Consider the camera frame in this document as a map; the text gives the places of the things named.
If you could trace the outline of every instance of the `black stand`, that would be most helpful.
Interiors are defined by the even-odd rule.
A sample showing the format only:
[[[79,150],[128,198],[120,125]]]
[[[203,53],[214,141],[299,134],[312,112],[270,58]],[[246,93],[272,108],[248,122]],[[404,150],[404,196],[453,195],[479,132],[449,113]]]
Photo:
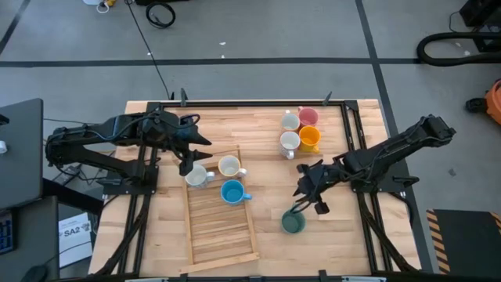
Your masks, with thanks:
[[[74,208],[80,208],[86,212],[91,212],[94,215],[101,215],[103,202],[90,197],[83,193],[79,193],[70,188],[66,188],[58,183],[48,179],[43,179],[43,197],[56,196],[58,202],[66,204]]]

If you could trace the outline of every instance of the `wooden table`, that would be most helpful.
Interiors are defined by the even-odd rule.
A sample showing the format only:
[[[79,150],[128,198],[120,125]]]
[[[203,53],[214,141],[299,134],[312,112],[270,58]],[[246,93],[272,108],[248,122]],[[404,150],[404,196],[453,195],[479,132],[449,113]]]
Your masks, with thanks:
[[[376,99],[358,101],[367,146],[387,138],[383,117]],[[146,101],[130,101],[126,113],[143,112]],[[285,110],[293,107],[197,107],[170,108],[178,115],[198,113],[200,133],[213,145],[200,148],[212,152],[222,146],[239,144],[246,178],[252,218],[260,259],[218,269],[191,273],[190,276],[316,276],[319,269],[328,275],[370,274],[366,256],[359,206],[349,184],[344,183],[322,194],[330,213],[317,215],[314,208],[304,211],[307,225],[302,233],[285,234],[280,229],[282,214],[293,203],[292,194],[300,175],[296,165],[326,162],[348,150],[340,107],[317,107],[322,133],[321,154],[300,154],[286,160],[279,154],[279,121]],[[352,131],[355,129],[350,116]],[[137,147],[121,147],[116,156],[137,158]],[[160,174],[157,193],[152,197],[142,255],[141,277],[178,277],[178,270],[188,265],[182,181],[170,152],[159,154]],[[407,261],[420,268],[413,232],[406,206],[387,194],[380,194],[384,227],[395,247]],[[125,227],[130,196],[119,196],[106,206],[99,227],[89,272],[100,269],[120,243]],[[373,235],[379,269],[383,269],[381,251]],[[135,250],[129,248],[128,268],[132,270]]]

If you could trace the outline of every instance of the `pink mug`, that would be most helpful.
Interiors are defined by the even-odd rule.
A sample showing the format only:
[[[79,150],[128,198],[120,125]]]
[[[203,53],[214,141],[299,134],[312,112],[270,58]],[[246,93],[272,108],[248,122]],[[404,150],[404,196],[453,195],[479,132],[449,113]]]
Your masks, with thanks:
[[[299,110],[299,121],[301,122],[301,127],[306,125],[315,126],[319,122],[319,112],[312,109],[311,107],[298,107]]]

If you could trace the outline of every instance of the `wooden dish rack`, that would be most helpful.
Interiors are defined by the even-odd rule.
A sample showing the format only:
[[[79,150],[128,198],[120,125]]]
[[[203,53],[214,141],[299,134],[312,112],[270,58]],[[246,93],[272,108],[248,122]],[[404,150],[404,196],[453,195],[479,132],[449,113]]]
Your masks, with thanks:
[[[218,160],[225,155],[238,157],[240,147],[230,146],[204,160],[215,178],[206,188],[188,187],[183,181],[186,239],[189,265],[180,273],[191,273],[259,259],[251,209],[247,201],[232,206],[221,199],[221,186],[229,178],[218,170]],[[244,178],[238,178],[245,185]]]

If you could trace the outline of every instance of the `blue mug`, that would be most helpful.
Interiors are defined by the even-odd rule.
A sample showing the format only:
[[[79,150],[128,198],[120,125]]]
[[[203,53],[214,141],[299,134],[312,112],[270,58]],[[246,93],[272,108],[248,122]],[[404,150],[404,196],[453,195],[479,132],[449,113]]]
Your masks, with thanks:
[[[243,184],[240,181],[232,179],[222,184],[221,198],[228,204],[239,204],[243,200],[251,200],[252,196],[245,194]]]

